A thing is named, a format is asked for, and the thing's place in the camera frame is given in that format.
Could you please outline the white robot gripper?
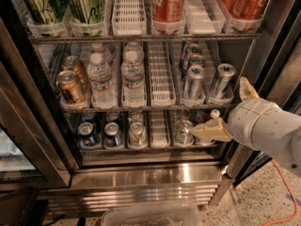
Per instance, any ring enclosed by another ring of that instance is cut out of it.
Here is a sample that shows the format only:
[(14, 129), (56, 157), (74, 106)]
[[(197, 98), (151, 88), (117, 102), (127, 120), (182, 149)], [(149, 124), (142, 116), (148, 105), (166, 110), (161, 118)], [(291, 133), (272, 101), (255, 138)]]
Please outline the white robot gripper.
[(251, 86), (248, 79), (242, 76), (239, 80), (239, 95), (243, 101), (229, 113), (228, 124), (221, 118), (211, 119), (205, 123), (196, 125), (190, 133), (201, 139), (210, 139), (229, 142), (232, 139), (253, 149), (260, 147), (254, 144), (252, 133), (255, 124), (269, 111), (280, 111), (275, 103), (258, 98), (257, 91)]

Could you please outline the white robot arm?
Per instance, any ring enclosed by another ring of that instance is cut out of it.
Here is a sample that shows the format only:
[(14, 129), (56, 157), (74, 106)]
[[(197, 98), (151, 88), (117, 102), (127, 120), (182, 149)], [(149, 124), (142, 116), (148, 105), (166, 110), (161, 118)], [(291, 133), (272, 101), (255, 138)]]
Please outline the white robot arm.
[(301, 177), (301, 117), (261, 98), (244, 76), (239, 88), (242, 102), (217, 119), (196, 125), (189, 132), (198, 138), (229, 142), (232, 139), (272, 157), (281, 167)]

